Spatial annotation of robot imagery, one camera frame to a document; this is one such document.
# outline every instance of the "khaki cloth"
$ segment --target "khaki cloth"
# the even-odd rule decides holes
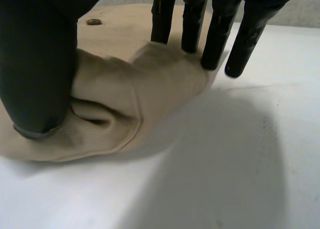
[[[139,146],[161,119],[203,91],[216,75],[201,68],[199,55],[181,51],[177,42],[183,7],[174,10],[169,45],[148,42],[151,5],[97,7],[82,17],[73,99],[62,128],[49,138],[25,139],[0,103],[0,155],[64,162]],[[86,25],[92,18],[102,25]],[[204,20],[205,33],[210,18]]]

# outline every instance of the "gray wall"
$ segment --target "gray wall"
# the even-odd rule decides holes
[[[116,6],[124,4],[152,3],[152,0],[100,0],[97,6]],[[183,0],[176,0],[183,5]],[[207,10],[212,12],[211,0],[208,1]],[[241,21],[243,5],[240,7],[236,21]],[[320,0],[291,0],[285,7],[269,21],[273,25],[320,28]]]

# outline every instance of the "beige fabric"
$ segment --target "beige fabric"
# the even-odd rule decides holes
[[[74,99],[62,128],[50,138],[27,140],[14,131],[1,103],[0,154],[63,162],[133,149],[162,118],[201,92],[210,74],[198,57],[147,42],[150,8],[102,7],[85,15],[79,21],[79,48],[92,54],[78,50]],[[103,25],[85,25],[88,18],[99,18]],[[181,37],[182,29],[174,30]]]

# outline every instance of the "white surface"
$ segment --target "white surface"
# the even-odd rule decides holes
[[[0,229],[320,228],[319,81],[320,29],[268,26],[242,77],[221,70],[137,151],[0,158]]]

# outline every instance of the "black rubber finger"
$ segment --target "black rubber finger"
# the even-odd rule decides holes
[[[184,5],[181,48],[187,53],[195,53],[198,49],[207,1],[203,0],[198,5]]]
[[[167,44],[176,0],[153,0],[151,41]]]
[[[241,0],[212,0],[213,14],[201,59],[206,70],[215,70],[225,49]]]
[[[268,20],[282,7],[262,8],[255,3],[245,3],[241,26],[224,70],[227,76],[237,78],[243,73]]]

